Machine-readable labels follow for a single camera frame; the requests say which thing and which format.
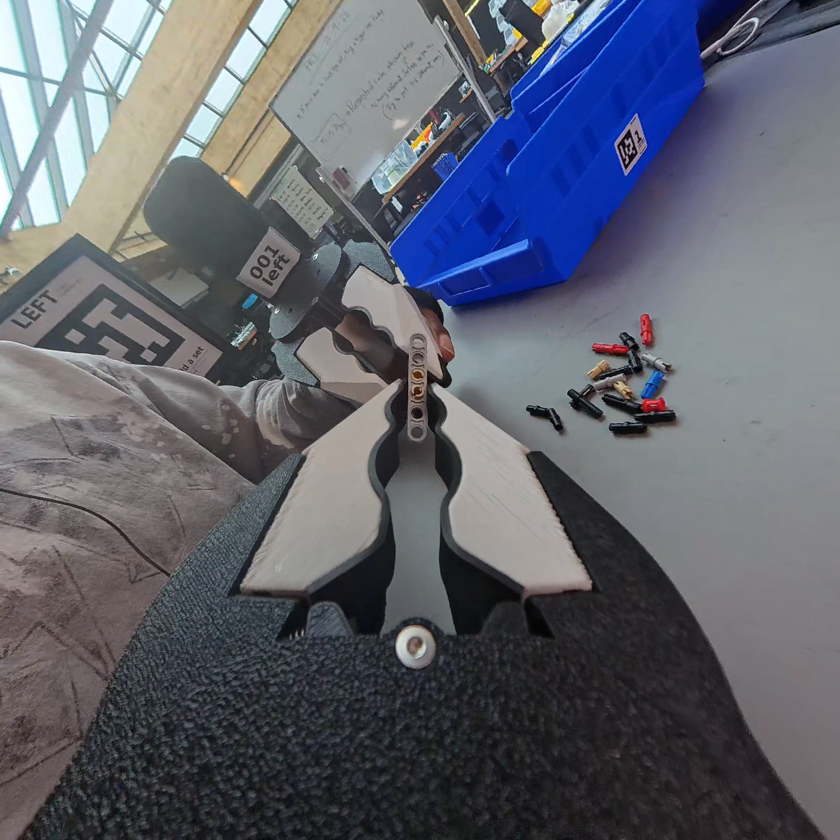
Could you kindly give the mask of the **grey desk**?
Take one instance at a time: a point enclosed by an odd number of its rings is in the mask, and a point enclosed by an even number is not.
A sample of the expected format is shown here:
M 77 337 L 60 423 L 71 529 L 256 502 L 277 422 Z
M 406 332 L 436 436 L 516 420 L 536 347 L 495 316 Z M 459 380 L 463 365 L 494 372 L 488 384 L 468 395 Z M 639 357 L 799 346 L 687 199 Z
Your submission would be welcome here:
M 563 284 L 455 309 L 453 392 L 541 450 L 689 604 L 753 735 L 838 838 L 838 26 L 740 54 Z M 676 423 L 569 407 L 654 322 Z

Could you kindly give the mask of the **person's left forearm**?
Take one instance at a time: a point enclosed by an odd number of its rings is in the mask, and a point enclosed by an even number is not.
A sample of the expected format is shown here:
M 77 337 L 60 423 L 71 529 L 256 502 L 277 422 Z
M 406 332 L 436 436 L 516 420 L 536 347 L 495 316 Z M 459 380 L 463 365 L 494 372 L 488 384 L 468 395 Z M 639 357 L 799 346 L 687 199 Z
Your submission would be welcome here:
M 206 435 L 205 447 L 257 484 L 357 409 L 336 395 L 283 378 L 246 386 L 209 385 L 193 411 Z

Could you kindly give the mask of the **white handwritten sheet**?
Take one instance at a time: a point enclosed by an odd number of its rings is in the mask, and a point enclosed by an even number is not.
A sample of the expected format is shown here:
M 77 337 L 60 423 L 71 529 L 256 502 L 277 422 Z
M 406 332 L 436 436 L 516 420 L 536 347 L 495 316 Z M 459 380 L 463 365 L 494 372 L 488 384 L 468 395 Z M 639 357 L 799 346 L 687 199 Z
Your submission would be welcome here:
M 312 240 L 319 236 L 333 215 L 333 207 L 309 183 L 295 164 L 288 167 L 269 198 Z

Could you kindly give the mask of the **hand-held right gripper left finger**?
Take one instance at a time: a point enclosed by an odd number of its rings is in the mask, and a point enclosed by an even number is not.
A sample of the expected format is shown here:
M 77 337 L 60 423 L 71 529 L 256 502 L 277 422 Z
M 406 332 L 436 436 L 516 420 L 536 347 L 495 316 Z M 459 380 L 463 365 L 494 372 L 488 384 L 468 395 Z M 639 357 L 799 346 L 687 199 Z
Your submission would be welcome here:
M 396 430 L 392 403 L 404 385 L 389 384 L 304 451 L 241 582 L 243 594 L 318 597 L 375 551 L 386 532 L 375 457 Z

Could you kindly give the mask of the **blue plastic bin with tag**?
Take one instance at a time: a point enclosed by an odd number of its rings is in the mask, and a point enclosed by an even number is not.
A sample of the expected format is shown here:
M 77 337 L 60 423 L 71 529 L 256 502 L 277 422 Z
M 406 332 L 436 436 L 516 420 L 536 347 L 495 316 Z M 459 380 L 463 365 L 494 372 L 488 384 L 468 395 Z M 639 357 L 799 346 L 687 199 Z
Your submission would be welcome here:
M 696 30 L 672 14 L 512 110 L 393 243 L 408 285 L 456 307 L 569 279 L 703 86 Z

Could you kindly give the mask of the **grey toy brick beam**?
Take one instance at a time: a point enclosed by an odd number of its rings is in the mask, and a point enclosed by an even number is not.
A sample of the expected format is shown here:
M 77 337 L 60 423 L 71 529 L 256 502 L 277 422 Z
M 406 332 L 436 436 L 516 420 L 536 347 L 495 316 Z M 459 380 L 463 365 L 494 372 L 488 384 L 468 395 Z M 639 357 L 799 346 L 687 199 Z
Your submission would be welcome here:
M 414 442 L 425 440 L 428 431 L 427 387 L 428 362 L 431 361 L 429 347 L 425 336 L 416 332 L 411 336 L 407 353 L 407 414 L 406 434 Z M 411 388 L 414 384 L 425 385 L 425 396 L 422 401 L 414 401 Z

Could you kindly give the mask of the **framed black white marker sign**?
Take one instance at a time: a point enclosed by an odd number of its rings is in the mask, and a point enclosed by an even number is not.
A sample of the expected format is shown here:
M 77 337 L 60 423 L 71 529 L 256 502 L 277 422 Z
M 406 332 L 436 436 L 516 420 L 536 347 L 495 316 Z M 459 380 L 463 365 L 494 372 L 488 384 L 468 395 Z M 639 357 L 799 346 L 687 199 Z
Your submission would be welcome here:
M 76 234 L 1 296 L 1 339 L 217 379 L 223 337 Z

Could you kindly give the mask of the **pile of small plastic pins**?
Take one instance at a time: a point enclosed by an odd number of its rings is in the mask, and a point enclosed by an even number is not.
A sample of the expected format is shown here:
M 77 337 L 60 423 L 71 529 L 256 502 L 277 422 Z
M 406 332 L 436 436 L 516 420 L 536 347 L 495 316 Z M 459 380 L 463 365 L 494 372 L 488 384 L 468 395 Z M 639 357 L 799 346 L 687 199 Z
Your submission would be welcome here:
M 643 313 L 635 332 L 593 342 L 597 360 L 581 386 L 565 393 L 569 408 L 604 424 L 615 438 L 645 437 L 654 427 L 677 425 L 677 411 L 665 397 L 676 368 L 657 354 L 655 339 L 654 321 Z

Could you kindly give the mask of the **wooden top table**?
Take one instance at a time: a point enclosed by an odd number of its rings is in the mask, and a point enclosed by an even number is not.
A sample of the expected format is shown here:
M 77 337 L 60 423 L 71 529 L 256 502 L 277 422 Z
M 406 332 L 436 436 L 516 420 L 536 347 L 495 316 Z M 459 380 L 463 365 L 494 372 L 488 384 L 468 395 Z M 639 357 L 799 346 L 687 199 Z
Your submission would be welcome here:
M 450 150 L 453 144 L 457 141 L 459 135 L 463 134 L 464 126 L 472 128 L 474 125 L 480 128 L 482 119 L 477 113 L 466 116 L 461 113 L 456 117 L 447 129 L 440 134 L 440 136 L 426 148 L 425 152 L 418 158 L 407 173 L 397 182 L 388 193 L 384 194 L 381 199 L 381 204 L 388 204 L 397 194 L 407 186 L 407 184 L 417 176 L 424 167 L 428 168 L 436 162 L 437 158 Z

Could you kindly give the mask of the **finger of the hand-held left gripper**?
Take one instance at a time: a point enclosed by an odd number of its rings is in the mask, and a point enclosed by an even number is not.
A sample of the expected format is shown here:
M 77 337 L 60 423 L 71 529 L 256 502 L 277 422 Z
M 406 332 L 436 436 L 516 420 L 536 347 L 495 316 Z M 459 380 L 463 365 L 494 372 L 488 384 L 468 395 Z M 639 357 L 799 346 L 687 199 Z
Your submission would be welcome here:
M 438 301 L 427 292 L 402 283 L 389 283 L 372 269 L 358 268 L 347 281 L 342 294 L 345 317 L 340 327 L 373 330 L 376 338 L 383 338 L 395 350 L 395 360 L 383 370 L 391 382 L 407 372 L 407 353 L 411 336 L 422 333 L 427 339 L 432 380 L 443 387 L 452 383 L 448 365 L 442 365 L 438 348 L 430 335 L 421 308 L 437 310 L 444 321 Z
M 360 407 L 380 394 L 394 397 L 397 383 L 387 382 L 384 368 L 396 352 L 373 330 L 322 328 L 304 339 L 295 352 L 297 361 L 314 377 L 318 388 Z

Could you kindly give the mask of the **person's left hand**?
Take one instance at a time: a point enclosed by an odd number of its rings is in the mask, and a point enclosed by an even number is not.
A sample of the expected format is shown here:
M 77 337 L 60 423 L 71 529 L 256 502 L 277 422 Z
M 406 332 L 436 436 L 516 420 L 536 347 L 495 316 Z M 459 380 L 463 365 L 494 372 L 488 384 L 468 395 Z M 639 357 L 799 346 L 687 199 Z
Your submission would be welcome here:
M 430 335 L 437 346 L 441 364 L 446 365 L 455 357 L 455 347 L 452 338 L 446 329 L 440 314 L 431 308 L 421 308 L 423 319 L 427 325 Z

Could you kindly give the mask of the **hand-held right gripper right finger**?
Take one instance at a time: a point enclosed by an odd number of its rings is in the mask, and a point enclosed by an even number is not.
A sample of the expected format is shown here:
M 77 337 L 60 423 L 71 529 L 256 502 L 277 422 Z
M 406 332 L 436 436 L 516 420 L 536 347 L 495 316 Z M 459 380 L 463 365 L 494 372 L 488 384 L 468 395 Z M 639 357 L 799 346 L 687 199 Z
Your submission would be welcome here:
M 442 387 L 431 388 L 429 407 L 446 548 L 516 597 L 592 591 L 531 451 Z

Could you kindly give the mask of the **whiteboard on stand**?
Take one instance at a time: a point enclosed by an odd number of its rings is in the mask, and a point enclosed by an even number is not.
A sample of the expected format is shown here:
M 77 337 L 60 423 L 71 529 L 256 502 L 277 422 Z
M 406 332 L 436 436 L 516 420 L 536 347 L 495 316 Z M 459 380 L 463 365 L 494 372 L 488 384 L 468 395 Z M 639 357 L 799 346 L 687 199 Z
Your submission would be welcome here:
M 459 77 L 419 2 L 347 1 L 270 107 L 328 182 L 353 198 Z

